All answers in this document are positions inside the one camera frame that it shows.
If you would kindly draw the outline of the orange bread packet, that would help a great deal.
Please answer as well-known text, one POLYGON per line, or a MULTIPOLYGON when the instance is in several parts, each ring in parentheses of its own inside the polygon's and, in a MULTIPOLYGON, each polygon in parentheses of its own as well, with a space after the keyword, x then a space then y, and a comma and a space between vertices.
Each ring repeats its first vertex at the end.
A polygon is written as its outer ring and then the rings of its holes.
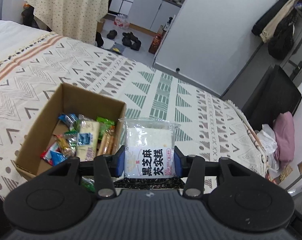
POLYGON ((115 132, 113 129, 109 129, 104 133, 97 152, 97 156, 111 155, 112 147, 115 139, 114 133, 115 132))

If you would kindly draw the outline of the black sesame cake packet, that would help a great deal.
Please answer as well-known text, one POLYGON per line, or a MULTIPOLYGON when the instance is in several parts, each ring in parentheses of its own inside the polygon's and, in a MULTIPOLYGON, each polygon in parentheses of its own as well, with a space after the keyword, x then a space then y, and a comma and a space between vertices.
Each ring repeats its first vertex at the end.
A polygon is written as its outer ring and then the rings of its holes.
POLYGON ((174 147, 176 122, 156 118, 122 118, 125 149, 123 178, 115 187, 132 190, 182 189, 174 147))

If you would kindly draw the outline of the blue green snack packet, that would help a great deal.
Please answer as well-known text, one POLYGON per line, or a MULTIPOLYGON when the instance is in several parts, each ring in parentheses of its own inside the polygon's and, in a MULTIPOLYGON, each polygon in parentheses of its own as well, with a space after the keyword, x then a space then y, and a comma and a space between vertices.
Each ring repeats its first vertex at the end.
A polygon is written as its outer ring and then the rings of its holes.
POLYGON ((58 119, 64 123, 70 131, 76 129, 75 127, 78 122, 78 117, 75 114, 61 114, 58 119))

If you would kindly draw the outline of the cream cracker packet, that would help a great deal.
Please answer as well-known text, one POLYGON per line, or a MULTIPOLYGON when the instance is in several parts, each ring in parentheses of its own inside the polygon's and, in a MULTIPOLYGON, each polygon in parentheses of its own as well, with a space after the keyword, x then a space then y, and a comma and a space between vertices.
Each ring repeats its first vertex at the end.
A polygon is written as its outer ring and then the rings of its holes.
POLYGON ((80 161, 92 161, 96 157, 99 136, 97 121, 82 120, 77 135, 76 156, 80 161))

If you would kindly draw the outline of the red blue snack packet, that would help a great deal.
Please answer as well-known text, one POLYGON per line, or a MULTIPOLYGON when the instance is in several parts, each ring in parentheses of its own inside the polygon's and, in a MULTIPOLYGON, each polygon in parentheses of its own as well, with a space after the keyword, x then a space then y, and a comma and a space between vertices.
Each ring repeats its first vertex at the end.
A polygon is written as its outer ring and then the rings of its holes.
POLYGON ((67 158, 63 153, 61 153, 58 143, 54 142, 41 154, 41 159, 46 161, 51 166, 56 166, 65 161, 67 158))

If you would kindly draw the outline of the brown cardboard box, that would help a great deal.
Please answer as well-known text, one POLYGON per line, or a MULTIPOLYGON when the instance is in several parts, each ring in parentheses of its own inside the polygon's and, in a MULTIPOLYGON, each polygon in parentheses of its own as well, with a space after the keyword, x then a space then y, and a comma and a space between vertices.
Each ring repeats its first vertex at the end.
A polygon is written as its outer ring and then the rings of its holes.
POLYGON ((42 108, 29 129, 19 150, 15 165, 17 172, 30 180, 51 168, 41 155, 56 141, 56 137, 69 130, 79 131, 83 120, 104 118, 114 122, 115 135, 112 154, 120 143, 122 125, 118 119, 126 113, 126 103, 101 94, 62 83, 42 108))

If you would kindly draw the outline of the pink pillow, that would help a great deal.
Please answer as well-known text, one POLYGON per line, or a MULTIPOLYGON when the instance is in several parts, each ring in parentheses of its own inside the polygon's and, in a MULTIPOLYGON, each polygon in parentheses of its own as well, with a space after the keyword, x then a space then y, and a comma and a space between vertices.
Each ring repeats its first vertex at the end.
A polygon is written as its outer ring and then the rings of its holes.
POLYGON ((273 123, 273 131, 277 143, 274 158, 279 162, 280 168, 285 168, 293 161, 295 153, 295 127, 292 114, 280 113, 273 123))

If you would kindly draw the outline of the black chair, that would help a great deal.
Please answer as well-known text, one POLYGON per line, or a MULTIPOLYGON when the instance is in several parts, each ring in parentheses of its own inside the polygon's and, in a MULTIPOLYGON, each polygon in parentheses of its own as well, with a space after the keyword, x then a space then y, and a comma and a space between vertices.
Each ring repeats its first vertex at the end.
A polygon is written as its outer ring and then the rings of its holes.
POLYGON ((270 66, 257 87, 244 104, 242 112, 253 130, 261 130, 263 124, 273 126, 281 113, 292 115, 298 109, 302 94, 279 66, 270 66))

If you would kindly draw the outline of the red oil bottle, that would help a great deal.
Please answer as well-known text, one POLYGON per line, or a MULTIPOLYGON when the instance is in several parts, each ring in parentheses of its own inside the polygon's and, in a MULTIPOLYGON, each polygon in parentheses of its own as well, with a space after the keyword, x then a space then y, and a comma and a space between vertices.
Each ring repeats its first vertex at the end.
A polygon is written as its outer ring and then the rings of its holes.
POLYGON ((160 28, 156 33, 156 35, 154 36, 150 48, 148 50, 149 53, 155 54, 157 52, 163 38, 163 33, 164 33, 163 25, 160 25, 160 28))

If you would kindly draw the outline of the patterned bed blanket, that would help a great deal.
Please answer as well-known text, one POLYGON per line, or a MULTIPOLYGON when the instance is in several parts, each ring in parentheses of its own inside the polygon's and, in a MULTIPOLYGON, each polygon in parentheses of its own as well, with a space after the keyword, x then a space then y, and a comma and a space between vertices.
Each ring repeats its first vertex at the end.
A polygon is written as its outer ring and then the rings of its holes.
POLYGON ((0 20, 1 199, 24 183, 15 157, 62 83, 125 102, 127 118, 179 123, 175 140, 184 154, 207 161, 228 157, 266 174, 266 154, 234 103, 96 46, 0 20))

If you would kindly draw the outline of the black shoes pile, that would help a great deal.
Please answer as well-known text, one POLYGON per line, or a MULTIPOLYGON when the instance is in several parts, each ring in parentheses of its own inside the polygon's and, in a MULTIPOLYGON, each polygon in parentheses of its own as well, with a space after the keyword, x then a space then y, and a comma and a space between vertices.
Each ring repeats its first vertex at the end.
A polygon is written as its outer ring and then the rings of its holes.
POLYGON ((125 47, 129 47, 134 51, 139 51, 141 48, 141 41, 132 32, 122 33, 122 35, 122 44, 125 47))

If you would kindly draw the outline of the single black slipper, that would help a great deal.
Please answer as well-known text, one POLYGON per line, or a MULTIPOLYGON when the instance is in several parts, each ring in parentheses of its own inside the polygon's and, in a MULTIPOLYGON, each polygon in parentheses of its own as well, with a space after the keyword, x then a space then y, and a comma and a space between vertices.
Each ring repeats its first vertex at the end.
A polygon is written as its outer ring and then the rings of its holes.
POLYGON ((113 40, 117 36, 117 31, 116 30, 111 30, 107 34, 107 38, 110 40, 113 40))

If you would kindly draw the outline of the small cardboard box on floor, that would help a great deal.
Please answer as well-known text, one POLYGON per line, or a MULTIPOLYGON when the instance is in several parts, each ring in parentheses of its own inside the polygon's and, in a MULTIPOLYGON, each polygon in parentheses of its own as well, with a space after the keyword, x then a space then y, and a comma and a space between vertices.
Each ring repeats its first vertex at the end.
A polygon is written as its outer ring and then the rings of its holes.
POLYGON ((102 19, 100 19, 100 21, 98 21, 97 28, 96 28, 96 31, 98 33, 101 33, 103 31, 104 23, 105 23, 105 19, 104 18, 102 18, 102 19))

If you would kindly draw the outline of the pink white plastic bag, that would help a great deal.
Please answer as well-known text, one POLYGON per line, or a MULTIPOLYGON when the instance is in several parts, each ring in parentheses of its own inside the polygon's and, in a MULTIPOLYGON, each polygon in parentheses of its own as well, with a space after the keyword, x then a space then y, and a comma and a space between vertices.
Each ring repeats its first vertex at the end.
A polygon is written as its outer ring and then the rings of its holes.
POLYGON ((114 25, 121 29, 128 29, 130 22, 128 21, 128 16, 123 14, 118 14, 114 19, 114 25))

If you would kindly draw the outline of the table with dotted cloth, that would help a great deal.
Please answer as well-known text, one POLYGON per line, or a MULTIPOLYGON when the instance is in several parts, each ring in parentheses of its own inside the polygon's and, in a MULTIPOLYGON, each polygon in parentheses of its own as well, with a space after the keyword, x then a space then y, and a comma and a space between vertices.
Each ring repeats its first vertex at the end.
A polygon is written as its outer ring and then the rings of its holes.
POLYGON ((34 16, 53 32, 94 44, 98 22, 108 13, 109 0, 25 0, 34 16))

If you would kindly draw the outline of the white kitchen cabinet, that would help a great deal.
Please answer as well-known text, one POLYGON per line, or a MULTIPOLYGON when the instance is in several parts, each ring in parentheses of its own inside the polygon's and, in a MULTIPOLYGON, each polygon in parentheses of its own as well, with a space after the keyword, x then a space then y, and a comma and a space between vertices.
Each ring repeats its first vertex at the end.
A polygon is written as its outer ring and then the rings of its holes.
POLYGON ((157 33, 181 6, 166 0, 134 0, 128 14, 130 24, 157 33))

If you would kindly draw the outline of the clothes on hanger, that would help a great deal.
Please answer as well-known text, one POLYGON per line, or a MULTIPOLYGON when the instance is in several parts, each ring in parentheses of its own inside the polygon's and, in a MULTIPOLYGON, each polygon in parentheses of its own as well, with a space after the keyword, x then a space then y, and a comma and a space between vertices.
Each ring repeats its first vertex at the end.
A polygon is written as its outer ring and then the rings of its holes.
POLYGON ((302 17, 302 0, 278 0, 257 20, 251 32, 267 44, 270 56, 282 61, 293 48, 298 16, 302 17))

